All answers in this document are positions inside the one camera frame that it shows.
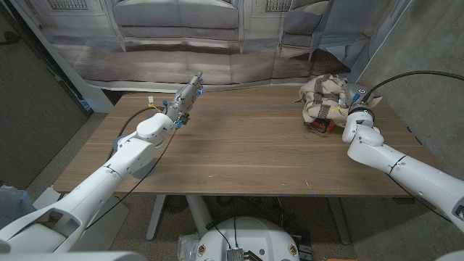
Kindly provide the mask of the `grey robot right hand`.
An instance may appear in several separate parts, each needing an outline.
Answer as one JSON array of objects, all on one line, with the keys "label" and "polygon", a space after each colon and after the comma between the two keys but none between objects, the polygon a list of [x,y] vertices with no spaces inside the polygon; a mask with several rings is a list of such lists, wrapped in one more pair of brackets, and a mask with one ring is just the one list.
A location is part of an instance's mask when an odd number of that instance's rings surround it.
[{"label": "grey robot right hand", "polygon": [[348,109],[348,114],[356,110],[367,110],[373,107],[373,95],[370,89],[359,84],[348,83],[339,94],[339,106]]}]

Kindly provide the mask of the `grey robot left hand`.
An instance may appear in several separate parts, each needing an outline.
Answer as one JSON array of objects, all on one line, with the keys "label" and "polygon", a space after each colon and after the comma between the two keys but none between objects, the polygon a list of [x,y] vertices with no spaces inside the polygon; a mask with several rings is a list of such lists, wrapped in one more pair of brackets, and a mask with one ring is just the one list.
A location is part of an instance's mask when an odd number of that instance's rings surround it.
[{"label": "grey robot left hand", "polygon": [[202,71],[200,70],[189,83],[175,93],[173,100],[166,106],[165,114],[174,122],[176,128],[186,125],[189,121],[189,111],[196,99],[203,94],[202,84]]}]

